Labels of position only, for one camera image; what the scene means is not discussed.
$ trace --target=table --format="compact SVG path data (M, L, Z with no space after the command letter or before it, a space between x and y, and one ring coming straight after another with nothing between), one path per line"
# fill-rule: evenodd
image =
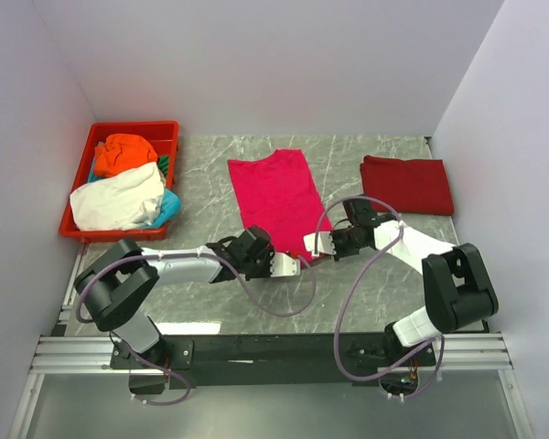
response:
M240 212L228 173L229 158L256 160L275 149L303 150L324 204L361 193L359 165L365 155L403 159L431 158L420 136L192 136L179 139L173 190L182 209L168 227L164 241L140 242L155 249L192 249L206 242L242 231ZM336 207L332 223L345 217ZM450 217L403 215L404 221L429 236L458 242ZM81 259L88 266L110 243L91 244ZM155 288L142 309L165 334L283 334L333 331L340 304L372 249L359 256L314 265L318 291L311 306L289 318L269 316L245 295L237 282L221 284L174 284ZM263 303L278 311L297 309L310 290L305 271L290 280L252 280L251 287ZM343 331L383 331L384 327L423 306L421 276L392 256L381 258L368 271L354 295ZM483 330L478 322L466 330ZM100 335L95 325L82 325L72 315L66 336Z

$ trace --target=white cloth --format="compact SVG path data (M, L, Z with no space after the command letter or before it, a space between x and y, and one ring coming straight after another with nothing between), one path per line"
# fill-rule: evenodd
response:
M137 229L158 217L164 192L156 163L147 163L71 192L73 219L79 230Z

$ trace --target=red plastic bin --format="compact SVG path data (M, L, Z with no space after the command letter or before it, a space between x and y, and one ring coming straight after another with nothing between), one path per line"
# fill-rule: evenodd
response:
M177 135L179 125L175 121L160 122L111 122L95 123L91 126L85 149L81 156L80 165L77 168L75 180L71 192L84 185L90 176L95 147L99 142L105 142L110 134L139 134L142 135L155 148L158 155L169 155L167 172L167 188L173 186L173 173L177 161ZM134 230L97 230L81 231L75 226L69 198L67 207L63 213L63 219L59 226L59 233L67 238L74 238L79 242L111 242L122 238L134 238L137 241L158 241L167 236L167 224L158 229L134 229Z

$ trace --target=gray floor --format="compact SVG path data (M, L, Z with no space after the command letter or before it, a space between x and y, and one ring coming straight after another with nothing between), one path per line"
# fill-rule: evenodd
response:
M359 165L365 155L430 158L423 137L382 136L201 136L180 139L174 191L183 202L171 221L168 239L143 242L157 249L195 248L242 231L226 161L255 160L278 148L304 151L318 191L331 200L361 193ZM332 211L332 222L344 218L341 207ZM457 242L449 217L404 215L420 231L443 241ZM110 244L93 244L83 258L89 264ZM176 284L155 289L143 304L162 332L268 334L331 332L339 306L356 273L372 250L315 266L318 295L299 316L277 318L250 303L236 282L226 284ZM307 299L309 279L255 280L251 282L265 304L279 311L296 309ZM386 324L424 304L421 276L404 263L387 256L380 259L361 282L344 321L344 331L382 331ZM481 330L476 324L470 329ZM81 325L74 316L67 336L99 335L94 325Z
M444 372L443 381L403 405L378 388L313 384L204 387L178 406L143 407L130 400L127 381L47 376L28 438L517 437L495 371ZM164 398L178 396L171 393Z

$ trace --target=blue cloth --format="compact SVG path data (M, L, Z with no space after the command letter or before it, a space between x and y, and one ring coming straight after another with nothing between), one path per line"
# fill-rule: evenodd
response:
M105 177L97 177L93 174L93 165L95 159L91 163L90 175L88 176L88 183L98 180L104 180ZM158 229L165 222L172 220L181 209L181 200L171 190L165 187L165 193L163 194L163 201L161 201L161 213L153 221L150 226L140 226L138 229Z

